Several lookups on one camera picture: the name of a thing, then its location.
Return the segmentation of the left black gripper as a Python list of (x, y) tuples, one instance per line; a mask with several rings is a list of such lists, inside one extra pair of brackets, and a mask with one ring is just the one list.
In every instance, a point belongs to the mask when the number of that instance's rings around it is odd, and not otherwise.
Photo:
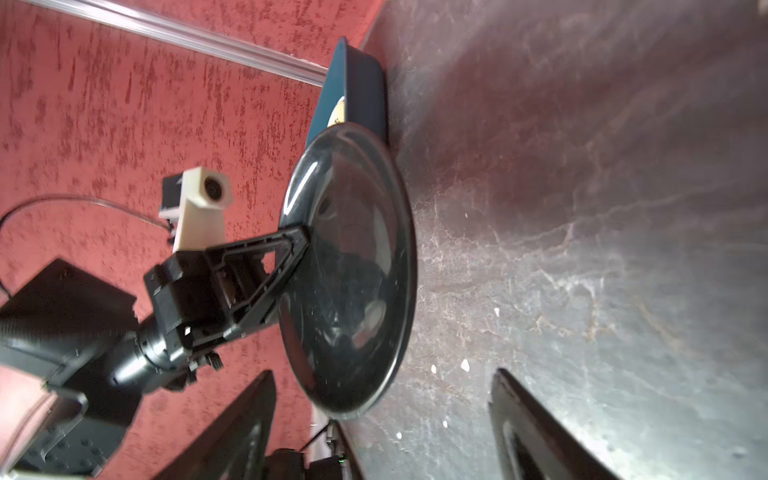
[(310, 243), (301, 225), (202, 251), (177, 251), (144, 276), (151, 314), (110, 354), (110, 383), (182, 391), (222, 362), (216, 349), (272, 323)]

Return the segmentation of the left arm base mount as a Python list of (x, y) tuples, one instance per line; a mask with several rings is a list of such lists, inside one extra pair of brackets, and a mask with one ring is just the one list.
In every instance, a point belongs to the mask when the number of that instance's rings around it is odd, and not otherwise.
[[(306, 453), (323, 440), (329, 454), (307, 460)], [(301, 450), (278, 449), (266, 458), (262, 479), (363, 480), (364, 475), (352, 447), (338, 421), (329, 421)]]

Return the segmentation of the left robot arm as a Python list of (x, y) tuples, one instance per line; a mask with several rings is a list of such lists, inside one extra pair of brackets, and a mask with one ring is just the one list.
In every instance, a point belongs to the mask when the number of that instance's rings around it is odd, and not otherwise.
[(58, 404), (16, 461), (30, 473), (94, 477), (118, 450), (142, 398), (181, 391), (218, 349), (267, 327), (310, 243), (293, 226), (173, 253), (145, 274), (152, 313), (57, 259), (1, 309), (1, 361), (40, 378)]

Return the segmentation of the black plate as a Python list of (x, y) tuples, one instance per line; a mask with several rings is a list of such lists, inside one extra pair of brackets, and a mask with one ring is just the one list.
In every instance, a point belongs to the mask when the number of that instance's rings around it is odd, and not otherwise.
[(357, 418), (393, 382), (416, 306), (413, 215), (384, 142), (354, 123), (318, 134), (279, 225), (300, 226), (309, 240), (278, 308), (292, 371), (328, 417)]

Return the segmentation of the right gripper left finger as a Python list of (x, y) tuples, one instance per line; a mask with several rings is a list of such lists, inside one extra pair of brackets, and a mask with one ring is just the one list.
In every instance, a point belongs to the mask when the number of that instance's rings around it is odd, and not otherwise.
[(158, 479), (261, 479), (277, 390), (266, 370), (201, 433)]

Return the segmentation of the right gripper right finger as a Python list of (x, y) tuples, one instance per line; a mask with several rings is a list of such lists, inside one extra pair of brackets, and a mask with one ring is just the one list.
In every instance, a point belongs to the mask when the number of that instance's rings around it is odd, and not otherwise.
[(490, 396), (505, 479), (617, 479), (509, 371), (496, 370)]

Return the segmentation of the pale yellow plate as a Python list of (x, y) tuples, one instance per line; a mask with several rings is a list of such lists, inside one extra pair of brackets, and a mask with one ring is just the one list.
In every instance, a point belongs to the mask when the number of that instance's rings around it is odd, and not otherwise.
[(341, 96), (329, 115), (327, 126), (331, 127), (336, 124), (344, 123), (345, 121), (346, 99), (344, 96)]

